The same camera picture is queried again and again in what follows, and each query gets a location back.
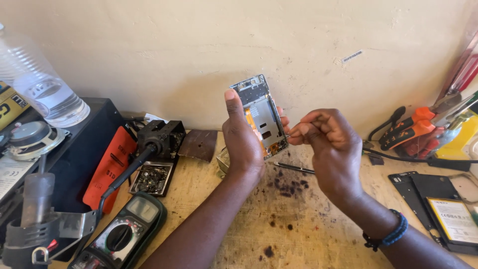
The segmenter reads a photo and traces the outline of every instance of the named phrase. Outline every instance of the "white wall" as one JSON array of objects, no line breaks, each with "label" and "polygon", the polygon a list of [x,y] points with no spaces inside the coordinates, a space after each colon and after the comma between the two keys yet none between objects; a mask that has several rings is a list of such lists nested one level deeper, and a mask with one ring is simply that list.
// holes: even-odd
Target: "white wall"
[{"label": "white wall", "polygon": [[[430,105],[476,29],[477,0],[0,0],[80,95],[220,128],[223,91],[258,73],[293,123],[339,108],[365,137]],[[341,64],[340,59],[363,49]]]}]

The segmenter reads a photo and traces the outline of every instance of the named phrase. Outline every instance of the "sandpaper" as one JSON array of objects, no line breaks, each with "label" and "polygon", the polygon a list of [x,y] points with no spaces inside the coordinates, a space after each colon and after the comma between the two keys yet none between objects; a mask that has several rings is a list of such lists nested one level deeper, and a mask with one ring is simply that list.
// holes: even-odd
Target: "sandpaper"
[{"label": "sandpaper", "polygon": [[191,130],[179,149],[178,154],[211,163],[216,149],[217,131]]}]

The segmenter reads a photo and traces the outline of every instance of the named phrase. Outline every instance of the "circuit board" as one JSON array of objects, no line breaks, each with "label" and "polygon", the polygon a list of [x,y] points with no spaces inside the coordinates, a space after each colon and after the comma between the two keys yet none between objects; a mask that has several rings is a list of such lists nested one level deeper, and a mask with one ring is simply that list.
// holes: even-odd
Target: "circuit board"
[{"label": "circuit board", "polygon": [[286,149],[289,143],[264,75],[246,79],[229,88],[234,89],[242,101],[247,123],[261,142],[264,160]]}]

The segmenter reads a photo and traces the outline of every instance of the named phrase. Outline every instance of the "workbench surface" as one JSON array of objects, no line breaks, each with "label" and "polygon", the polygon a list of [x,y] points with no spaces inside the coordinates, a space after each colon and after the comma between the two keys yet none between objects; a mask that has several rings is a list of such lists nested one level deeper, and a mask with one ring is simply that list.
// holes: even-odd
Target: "workbench surface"
[{"label": "workbench surface", "polygon": [[[224,146],[223,135],[219,132],[215,156]],[[264,178],[237,214],[210,268],[392,268],[380,251],[373,252],[363,246],[362,230],[320,191],[314,175],[273,164],[274,161],[279,161],[312,168],[312,155],[310,146],[290,146],[267,161]],[[221,182],[216,176],[218,169],[215,159],[208,164],[197,159],[180,157],[167,196],[159,199],[168,210],[166,223],[136,267],[143,263]],[[390,174],[413,170],[445,176],[460,173],[456,170],[429,167],[427,164],[390,159],[385,159],[384,166],[372,166],[368,157],[362,156],[360,180],[368,194],[386,207],[401,211],[411,225],[428,235],[387,178]],[[296,191],[291,197],[281,196],[281,191],[276,189],[273,183],[277,179],[280,186],[291,186],[293,180],[305,180],[309,188],[306,189],[303,185],[302,192]],[[128,183],[125,182],[111,214],[103,217],[93,238],[106,227],[130,197]],[[272,251],[268,251],[266,255],[265,250],[268,248]],[[458,256],[478,268],[478,256]],[[55,261],[50,268],[66,268],[66,263]]]}]

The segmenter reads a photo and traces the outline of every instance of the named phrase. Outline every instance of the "water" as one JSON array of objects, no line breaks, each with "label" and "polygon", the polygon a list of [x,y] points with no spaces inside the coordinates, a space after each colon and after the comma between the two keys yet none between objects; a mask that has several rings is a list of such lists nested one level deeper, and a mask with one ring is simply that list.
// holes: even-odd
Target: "water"
[{"label": "water", "polygon": [[0,80],[12,86],[54,127],[84,120],[90,107],[58,76],[33,40],[0,23]]}]

